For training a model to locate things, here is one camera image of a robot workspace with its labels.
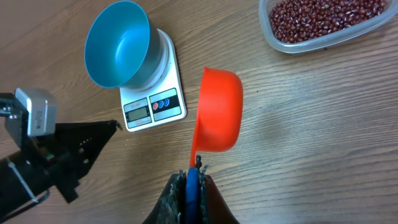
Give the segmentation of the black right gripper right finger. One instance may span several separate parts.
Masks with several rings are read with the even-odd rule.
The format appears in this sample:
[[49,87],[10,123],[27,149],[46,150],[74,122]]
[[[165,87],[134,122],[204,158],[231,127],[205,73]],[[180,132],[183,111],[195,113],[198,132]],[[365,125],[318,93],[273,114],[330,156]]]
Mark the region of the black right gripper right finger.
[[239,224],[231,213],[215,181],[206,174],[208,164],[199,173],[200,204],[198,222],[202,224]]

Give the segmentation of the red beans in container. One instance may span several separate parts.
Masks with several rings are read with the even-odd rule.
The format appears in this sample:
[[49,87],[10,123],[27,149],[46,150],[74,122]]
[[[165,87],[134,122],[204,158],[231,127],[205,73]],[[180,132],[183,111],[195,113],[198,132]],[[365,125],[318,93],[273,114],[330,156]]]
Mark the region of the red beans in container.
[[276,39],[295,44],[372,19],[387,5],[386,0],[286,0],[272,8],[269,19]]

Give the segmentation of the clear plastic container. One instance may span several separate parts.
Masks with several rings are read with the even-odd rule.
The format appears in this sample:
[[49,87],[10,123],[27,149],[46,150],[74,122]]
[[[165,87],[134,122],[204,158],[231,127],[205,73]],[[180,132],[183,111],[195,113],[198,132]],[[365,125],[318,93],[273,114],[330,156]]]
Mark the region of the clear plastic container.
[[359,37],[389,22],[397,1],[259,1],[263,35],[274,49],[299,54]]

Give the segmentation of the blue metal bowl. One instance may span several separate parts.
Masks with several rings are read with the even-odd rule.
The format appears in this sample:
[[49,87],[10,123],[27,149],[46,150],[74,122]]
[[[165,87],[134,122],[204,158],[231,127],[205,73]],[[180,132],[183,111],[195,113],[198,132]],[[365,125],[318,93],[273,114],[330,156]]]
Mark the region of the blue metal bowl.
[[85,66],[103,88],[141,88],[158,67],[160,35],[135,2],[118,1],[104,9],[85,42]]

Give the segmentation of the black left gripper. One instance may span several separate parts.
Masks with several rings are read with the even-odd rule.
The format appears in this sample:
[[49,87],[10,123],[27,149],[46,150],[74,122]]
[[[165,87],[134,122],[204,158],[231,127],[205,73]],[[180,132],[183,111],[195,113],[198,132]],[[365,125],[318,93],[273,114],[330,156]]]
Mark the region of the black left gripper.
[[79,180],[89,173],[113,134],[116,120],[58,123],[53,134],[27,135],[28,112],[15,93],[1,93],[5,129],[19,151],[1,159],[1,214],[23,204],[38,204],[37,196],[52,185],[67,203],[78,198]]

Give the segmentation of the orange scoop with blue handle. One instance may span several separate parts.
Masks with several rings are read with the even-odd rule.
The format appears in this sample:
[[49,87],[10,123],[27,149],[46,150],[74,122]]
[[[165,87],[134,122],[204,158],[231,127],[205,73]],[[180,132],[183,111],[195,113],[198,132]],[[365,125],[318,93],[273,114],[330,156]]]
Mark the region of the orange scoop with blue handle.
[[199,152],[225,152],[238,140],[243,115],[243,85],[233,72],[204,68],[185,186],[184,223],[199,223]]

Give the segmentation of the white digital kitchen scale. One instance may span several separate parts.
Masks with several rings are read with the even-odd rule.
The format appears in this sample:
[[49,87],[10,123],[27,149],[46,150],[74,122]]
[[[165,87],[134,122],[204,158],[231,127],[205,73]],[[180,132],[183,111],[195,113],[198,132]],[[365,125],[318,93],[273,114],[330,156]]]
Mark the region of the white digital kitchen scale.
[[151,81],[142,88],[121,88],[126,129],[135,132],[183,119],[187,115],[172,39],[158,30],[162,58]]

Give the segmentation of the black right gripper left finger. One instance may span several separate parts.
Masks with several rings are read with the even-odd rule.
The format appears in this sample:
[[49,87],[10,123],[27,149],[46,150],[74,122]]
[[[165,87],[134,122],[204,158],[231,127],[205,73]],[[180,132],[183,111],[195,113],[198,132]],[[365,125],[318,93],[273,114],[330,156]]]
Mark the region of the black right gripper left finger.
[[185,184],[187,174],[180,170],[172,174],[154,208],[143,224],[181,224],[185,213]]

